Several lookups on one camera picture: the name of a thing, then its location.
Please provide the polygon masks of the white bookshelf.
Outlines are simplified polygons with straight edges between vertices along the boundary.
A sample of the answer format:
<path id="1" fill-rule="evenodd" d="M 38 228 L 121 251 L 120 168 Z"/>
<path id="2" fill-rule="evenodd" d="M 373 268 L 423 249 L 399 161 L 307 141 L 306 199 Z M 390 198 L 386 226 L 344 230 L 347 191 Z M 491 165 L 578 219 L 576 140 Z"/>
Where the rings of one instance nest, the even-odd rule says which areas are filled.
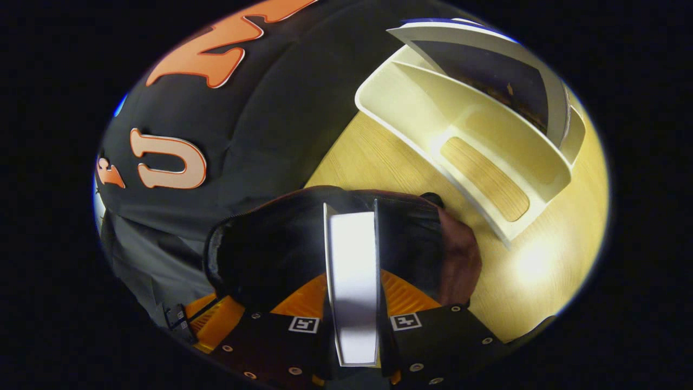
<path id="1" fill-rule="evenodd" d="M 586 124 L 570 106 L 561 146 L 488 95 L 401 47 L 357 89 L 359 111 L 438 170 L 510 246 L 572 179 Z"/>

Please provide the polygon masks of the white spine grey cover book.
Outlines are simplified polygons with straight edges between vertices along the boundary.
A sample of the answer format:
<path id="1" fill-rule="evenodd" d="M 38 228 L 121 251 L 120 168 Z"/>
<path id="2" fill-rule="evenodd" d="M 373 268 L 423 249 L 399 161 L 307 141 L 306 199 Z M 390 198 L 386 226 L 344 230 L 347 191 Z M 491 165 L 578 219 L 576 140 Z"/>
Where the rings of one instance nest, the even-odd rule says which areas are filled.
<path id="1" fill-rule="evenodd" d="M 324 203 L 326 281 L 340 366 L 378 364 L 380 264 L 374 212 L 339 213 Z"/>

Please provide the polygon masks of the blue cover book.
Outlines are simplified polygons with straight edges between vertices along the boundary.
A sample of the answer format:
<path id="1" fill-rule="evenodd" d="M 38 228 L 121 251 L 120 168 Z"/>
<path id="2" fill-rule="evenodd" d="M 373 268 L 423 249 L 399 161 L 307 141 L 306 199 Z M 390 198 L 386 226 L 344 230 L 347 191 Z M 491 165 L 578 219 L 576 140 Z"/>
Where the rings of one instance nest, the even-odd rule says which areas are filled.
<path id="1" fill-rule="evenodd" d="M 570 124 L 561 76 L 526 46 L 468 19 L 405 19 L 389 33 L 451 79 L 520 114 L 559 147 Z"/>

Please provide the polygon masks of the maroon schoolbag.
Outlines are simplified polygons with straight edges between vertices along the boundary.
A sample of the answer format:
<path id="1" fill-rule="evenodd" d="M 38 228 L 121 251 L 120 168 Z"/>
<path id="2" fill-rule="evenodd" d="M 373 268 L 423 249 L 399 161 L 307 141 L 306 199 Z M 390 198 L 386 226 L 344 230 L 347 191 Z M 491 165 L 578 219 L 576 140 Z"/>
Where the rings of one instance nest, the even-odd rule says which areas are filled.
<path id="1" fill-rule="evenodd" d="M 302 188 L 219 222 L 208 235 L 202 269 L 215 293 L 252 313 L 324 316 L 317 298 L 299 290 L 326 272 L 324 204 L 342 214 L 373 212 L 381 270 L 434 303 L 467 304 L 482 257 L 473 230 L 436 193 Z"/>

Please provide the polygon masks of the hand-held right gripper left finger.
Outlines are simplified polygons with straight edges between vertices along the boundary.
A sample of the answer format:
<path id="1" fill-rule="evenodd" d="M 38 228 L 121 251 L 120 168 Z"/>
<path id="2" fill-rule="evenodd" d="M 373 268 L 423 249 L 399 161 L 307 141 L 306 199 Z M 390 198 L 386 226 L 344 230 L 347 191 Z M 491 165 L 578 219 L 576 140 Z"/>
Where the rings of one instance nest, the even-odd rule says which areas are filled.
<path id="1" fill-rule="evenodd" d="M 211 358 L 260 388 L 323 388 L 329 368 L 326 290 L 320 274 L 272 311 L 243 314 Z"/>

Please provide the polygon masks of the black backdrop cloth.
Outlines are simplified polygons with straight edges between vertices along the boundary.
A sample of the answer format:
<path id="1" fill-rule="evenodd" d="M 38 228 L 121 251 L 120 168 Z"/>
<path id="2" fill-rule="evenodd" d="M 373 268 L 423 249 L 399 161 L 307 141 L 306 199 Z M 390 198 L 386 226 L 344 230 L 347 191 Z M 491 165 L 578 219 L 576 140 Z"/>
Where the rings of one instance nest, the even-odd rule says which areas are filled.
<path id="1" fill-rule="evenodd" d="M 208 296 L 210 229 L 299 190 L 357 113 L 357 87 L 410 19 L 463 17 L 445 0 L 263 0 L 159 59 L 124 97 L 97 152 L 107 264 L 139 310 Z"/>

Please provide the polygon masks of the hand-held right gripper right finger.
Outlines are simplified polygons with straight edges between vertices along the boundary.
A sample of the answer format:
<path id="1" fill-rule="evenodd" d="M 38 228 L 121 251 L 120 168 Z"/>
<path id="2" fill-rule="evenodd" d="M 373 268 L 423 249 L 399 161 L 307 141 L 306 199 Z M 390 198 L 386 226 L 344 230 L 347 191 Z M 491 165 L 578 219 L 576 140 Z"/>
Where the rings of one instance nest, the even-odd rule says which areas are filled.
<path id="1" fill-rule="evenodd" d="M 463 304 L 439 304 L 392 272 L 381 271 L 380 362 L 392 387 L 450 387 L 509 355 Z"/>

